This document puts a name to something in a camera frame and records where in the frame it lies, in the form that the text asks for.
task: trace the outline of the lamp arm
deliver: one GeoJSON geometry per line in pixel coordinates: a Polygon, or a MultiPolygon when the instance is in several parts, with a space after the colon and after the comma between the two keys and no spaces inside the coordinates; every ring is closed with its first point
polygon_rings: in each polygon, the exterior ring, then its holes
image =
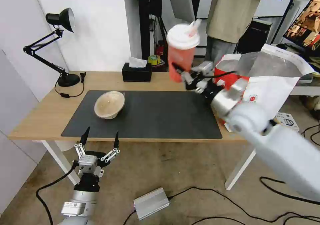
{"type": "Polygon", "coordinates": [[[26,54],[28,54],[28,55],[34,57],[35,59],[39,60],[40,62],[46,64],[47,66],[49,66],[50,68],[54,69],[55,71],[57,71],[57,72],[59,72],[59,73],[61,73],[61,74],[65,74],[65,73],[66,73],[66,72],[65,72],[65,69],[61,69],[59,66],[57,66],[57,65],[55,65],[55,64],[53,64],[53,63],[51,63],[51,62],[49,62],[49,61],[47,61],[47,60],[45,60],[44,58],[42,58],[41,56],[39,56],[39,55],[36,54],[36,51],[38,51],[39,49],[41,49],[41,48],[47,46],[48,44],[50,44],[50,43],[58,40],[59,38],[62,38],[62,32],[63,32],[63,30],[61,30],[61,29],[56,29],[55,31],[53,31],[53,32],[51,32],[50,34],[46,35],[45,37],[37,40],[36,42],[34,42],[34,43],[32,43],[32,44],[30,44],[30,45],[28,45],[28,46],[25,46],[25,47],[23,48],[23,51],[24,51],[26,54]],[[46,42],[46,43],[38,44],[39,42],[45,40],[46,38],[48,38],[48,37],[50,37],[50,36],[52,36],[52,35],[54,35],[54,34],[56,34],[58,37],[56,37],[56,38],[54,38],[54,39],[52,39],[52,40],[50,40],[50,41],[48,41],[48,42],[46,42]]]}

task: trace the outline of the black desk lamp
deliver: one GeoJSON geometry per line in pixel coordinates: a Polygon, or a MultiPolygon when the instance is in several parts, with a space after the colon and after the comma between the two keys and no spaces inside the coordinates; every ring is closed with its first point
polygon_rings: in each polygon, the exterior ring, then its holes
{"type": "Polygon", "coordinates": [[[50,63],[49,61],[45,60],[44,58],[40,57],[36,54],[36,51],[39,49],[47,46],[48,44],[58,40],[62,37],[63,30],[60,28],[60,26],[63,26],[66,30],[69,30],[70,32],[74,32],[74,15],[71,8],[64,9],[60,14],[46,14],[46,20],[49,24],[53,25],[54,28],[56,28],[55,31],[48,34],[47,36],[43,37],[42,39],[39,39],[38,41],[34,42],[33,44],[30,44],[23,48],[23,51],[32,57],[36,58],[37,60],[41,61],[42,63],[46,64],[50,68],[54,69],[55,71],[58,71],[60,73],[60,77],[57,81],[58,85],[61,87],[69,87],[76,85],[80,82],[80,78],[76,74],[69,74],[66,72],[66,70],[58,65],[55,65],[53,63],[50,63]],[[57,35],[58,37],[50,40],[49,42],[39,44],[39,42],[43,41],[44,39],[52,36],[57,35]]]}

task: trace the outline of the computer monitor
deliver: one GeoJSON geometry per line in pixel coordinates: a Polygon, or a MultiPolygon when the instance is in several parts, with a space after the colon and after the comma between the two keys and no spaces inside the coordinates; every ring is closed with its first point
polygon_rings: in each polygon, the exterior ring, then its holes
{"type": "Polygon", "coordinates": [[[312,54],[320,54],[320,0],[310,0],[283,37],[312,54]]]}

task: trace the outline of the gray pants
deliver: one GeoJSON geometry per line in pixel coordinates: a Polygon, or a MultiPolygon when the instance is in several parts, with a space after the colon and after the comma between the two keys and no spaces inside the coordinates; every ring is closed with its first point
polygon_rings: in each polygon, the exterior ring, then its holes
{"type": "Polygon", "coordinates": [[[233,54],[236,44],[220,39],[207,37],[207,51],[205,60],[212,61],[216,65],[225,54],[233,54]]]}

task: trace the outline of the black tissue box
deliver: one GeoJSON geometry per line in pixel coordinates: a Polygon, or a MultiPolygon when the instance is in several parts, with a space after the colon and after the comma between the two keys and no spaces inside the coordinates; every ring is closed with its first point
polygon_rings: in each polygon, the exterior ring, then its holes
{"type": "Polygon", "coordinates": [[[151,64],[147,63],[144,68],[132,68],[129,67],[129,63],[125,63],[122,68],[122,77],[124,82],[150,82],[151,64]]]}

